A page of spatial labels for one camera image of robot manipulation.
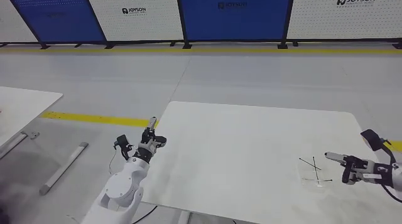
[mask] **white robotic arm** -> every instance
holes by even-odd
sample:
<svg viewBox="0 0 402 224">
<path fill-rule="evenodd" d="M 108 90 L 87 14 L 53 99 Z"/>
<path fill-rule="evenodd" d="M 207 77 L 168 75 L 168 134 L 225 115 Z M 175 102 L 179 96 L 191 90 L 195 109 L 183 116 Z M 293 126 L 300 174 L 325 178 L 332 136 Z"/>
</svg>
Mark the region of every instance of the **white robotic arm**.
<svg viewBox="0 0 402 224">
<path fill-rule="evenodd" d="M 347 156 L 326 152 L 327 159 L 337 161 L 345 167 L 342 182 L 353 185 L 356 182 L 380 184 L 385 191 L 396 201 L 402 200 L 389 192 L 386 186 L 392 187 L 400 195 L 402 193 L 402 163 L 397 163 L 393 153 L 384 145 L 386 140 L 380 138 L 373 130 L 366 130 L 361 136 L 369 143 L 374 152 L 385 152 L 389 156 L 389 164 L 375 163 L 368 159 L 359 159 L 355 156 Z"/>
<path fill-rule="evenodd" d="M 166 144 L 166 138 L 155 136 L 155 124 L 156 118 L 153 117 L 145 128 L 133 157 L 128 156 L 133 146 L 128 143 L 126 136 L 117 138 L 114 148 L 116 146 L 121 148 L 121 154 L 127 162 L 121 172 L 109 178 L 82 224 L 131 223 L 143 197 L 144 190 L 139 184 L 148 173 L 149 161 L 155 155 L 156 149 Z M 117 211 L 110 208 L 111 201 L 119 206 Z"/>
</svg>

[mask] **wall partition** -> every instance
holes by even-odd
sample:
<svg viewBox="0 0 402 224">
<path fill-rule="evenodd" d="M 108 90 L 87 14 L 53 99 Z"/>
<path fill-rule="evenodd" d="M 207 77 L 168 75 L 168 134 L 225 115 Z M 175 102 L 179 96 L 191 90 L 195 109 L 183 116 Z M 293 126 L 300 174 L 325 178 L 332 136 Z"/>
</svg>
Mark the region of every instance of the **wall partition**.
<svg viewBox="0 0 402 224">
<path fill-rule="evenodd" d="M 402 37 L 402 0 L 294 0 L 288 39 Z"/>
<path fill-rule="evenodd" d="M 0 0 L 0 42 L 37 42 L 10 0 Z"/>
<path fill-rule="evenodd" d="M 280 40 L 289 0 L 182 0 L 189 40 Z"/>
<path fill-rule="evenodd" d="M 105 41 L 87 0 L 14 0 L 42 42 Z"/>
<path fill-rule="evenodd" d="M 177 0 L 89 0 L 108 41 L 182 40 Z"/>
</svg>

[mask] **white tabletop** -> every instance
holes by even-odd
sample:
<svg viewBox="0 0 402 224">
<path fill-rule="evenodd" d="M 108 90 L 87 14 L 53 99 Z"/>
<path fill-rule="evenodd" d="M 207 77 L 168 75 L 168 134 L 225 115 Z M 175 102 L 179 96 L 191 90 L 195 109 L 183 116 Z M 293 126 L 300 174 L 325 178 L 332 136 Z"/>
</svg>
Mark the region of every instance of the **white tabletop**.
<svg viewBox="0 0 402 224">
<path fill-rule="evenodd" d="M 61 97 L 55 92 L 0 87 L 0 147 Z"/>
<path fill-rule="evenodd" d="M 392 223 L 401 205 L 374 184 L 341 183 L 324 152 L 376 160 L 346 112 L 171 102 L 156 129 L 143 201 L 254 223 Z M 299 157 L 315 156 L 323 188 Z"/>
</svg>

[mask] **yellow floor stripe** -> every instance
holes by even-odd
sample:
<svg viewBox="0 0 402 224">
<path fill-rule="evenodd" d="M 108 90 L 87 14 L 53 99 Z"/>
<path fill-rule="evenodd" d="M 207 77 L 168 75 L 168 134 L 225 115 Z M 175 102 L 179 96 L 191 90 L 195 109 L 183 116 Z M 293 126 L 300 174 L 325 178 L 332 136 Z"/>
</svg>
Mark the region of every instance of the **yellow floor stripe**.
<svg viewBox="0 0 402 224">
<path fill-rule="evenodd" d="M 112 124 L 112 125 L 128 125 L 133 127 L 146 127 L 149 119 L 131 119 L 120 117 L 106 117 L 101 115 L 87 114 L 69 114 L 65 112 L 45 112 L 41 116 L 46 119 L 72 120 L 90 123 Z M 402 152 L 402 141 L 390 141 L 392 146 L 386 143 L 386 146 L 392 151 Z"/>
<path fill-rule="evenodd" d="M 279 50 L 274 48 L 197 48 L 183 50 L 181 48 L 52 48 L 47 50 L 24 48 L 1 48 L 0 53 L 300 53 L 300 54 L 402 54 L 402 50 L 375 50 L 375 49 L 302 49 L 292 48 Z"/>
</svg>

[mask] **table leg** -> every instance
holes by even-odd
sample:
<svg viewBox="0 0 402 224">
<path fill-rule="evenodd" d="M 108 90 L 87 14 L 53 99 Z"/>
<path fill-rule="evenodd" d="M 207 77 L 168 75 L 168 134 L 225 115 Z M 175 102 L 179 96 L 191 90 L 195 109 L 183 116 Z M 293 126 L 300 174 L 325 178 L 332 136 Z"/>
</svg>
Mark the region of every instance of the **table leg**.
<svg viewBox="0 0 402 224">
<path fill-rule="evenodd" d="M 14 149 L 21 141 L 28 137 L 25 133 L 20 133 L 16 136 L 1 152 L 0 159 L 2 159 L 7 153 Z"/>
<path fill-rule="evenodd" d="M 88 146 L 88 143 L 83 142 L 80 146 L 71 154 L 67 163 L 60 167 L 55 174 L 41 187 L 39 190 L 40 195 L 45 195 L 49 192 L 50 188 L 62 177 L 63 173 L 71 166 L 71 164 L 78 158 L 81 152 Z"/>
<path fill-rule="evenodd" d="M 193 213 L 192 212 L 187 212 L 187 211 L 182 211 L 180 214 L 180 217 L 178 219 L 178 224 L 189 224 L 191 221 Z"/>
</svg>

